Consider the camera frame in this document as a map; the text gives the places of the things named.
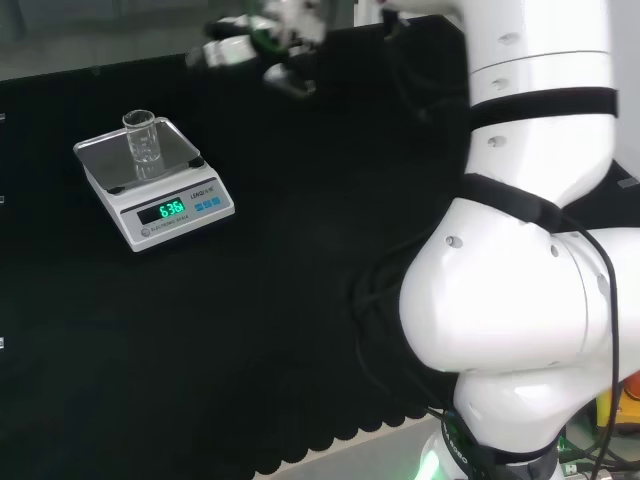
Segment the cable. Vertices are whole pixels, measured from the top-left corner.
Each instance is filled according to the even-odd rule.
[[[593,471],[591,473],[591,480],[596,480],[598,477],[598,471],[604,463],[605,456],[609,451],[609,445],[611,444],[611,438],[613,437],[613,430],[616,423],[616,415],[618,414],[618,407],[620,406],[620,389],[618,383],[620,382],[620,331],[618,325],[618,282],[616,279],[615,268],[611,262],[611,258],[607,254],[607,251],[600,245],[600,243],[577,221],[567,215],[563,215],[566,223],[571,225],[577,232],[579,232],[592,246],[596,249],[598,254],[602,257],[607,273],[609,275],[609,305],[611,309],[611,349],[612,349],[612,367],[611,367],[611,410],[609,412],[609,423],[604,434],[603,441],[601,442],[600,453],[596,458]]]

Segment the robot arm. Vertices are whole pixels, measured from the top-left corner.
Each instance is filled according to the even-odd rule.
[[[266,0],[260,13],[269,18],[251,12],[207,25],[205,33],[212,41],[192,52],[187,64],[223,68],[259,58],[269,65],[264,74],[267,85],[296,98],[308,97],[315,92],[313,57],[336,2]]]
[[[282,61],[270,57],[276,67],[265,79],[309,94],[313,86],[290,59],[313,54],[322,41],[318,3],[268,3],[278,20],[265,29]],[[615,140],[614,102],[606,101],[615,97],[608,0],[380,3],[462,19],[475,119],[466,174],[557,208],[604,178]],[[269,57],[273,49],[254,37],[217,40],[208,63]],[[619,276],[622,380],[640,370],[640,231],[593,236]],[[610,384],[608,289],[602,259],[579,234],[552,234],[457,198],[407,272],[400,317],[426,366],[461,373],[455,407],[477,442],[522,463],[522,455],[551,452],[560,429]],[[448,478],[464,477],[464,462],[442,433],[427,447]],[[539,480],[551,475],[562,476],[552,468]]]

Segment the black band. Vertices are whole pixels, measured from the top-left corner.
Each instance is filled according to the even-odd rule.
[[[460,470],[470,479],[486,478],[483,473],[493,478],[501,467],[514,464],[524,464],[521,467],[509,467],[511,471],[502,469],[498,478],[512,480],[548,480],[558,464],[558,437],[549,445],[527,453],[511,453],[494,448],[483,447],[469,442],[460,432],[450,432],[446,422],[442,422],[442,436],[444,444],[449,450]]]
[[[556,204],[477,173],[462,177],[457,197],[493,207],[523,222],[535,223],[550,233],[557,233],[562,225],[562,209]]]
[[[531,118],[604,114],[618,116],[618,91],[581,87],[521,93],[471,108],[471,129]]]

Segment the green light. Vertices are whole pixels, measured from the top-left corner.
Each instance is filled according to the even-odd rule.
[[[418,471],[418,475],[416,475],[415,480],[432,480],[439,467],[440,460],[438,460],[438,456],[432,450],[424,458],[422,465],[420,465],[420,470]]]
[[[167,203],[166,205],[162,205],[160,207],[160,215],[162,215],[162,218],[167,218],[167,217],[170,217],[171,215],[175,215],[177,213],[182,213],[182,212],[184,212],[184,205],[180,200]]]

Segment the yellow object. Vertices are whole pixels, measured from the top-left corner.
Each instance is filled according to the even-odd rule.
[[[606,427],[609,424],[609,410],[611,410],[611,390],[603,393],[596,399],[598,427]],[[620,396],[620,407],[616,415],[616,425],[640,426],[640,402],[633,400],[624,391]]]

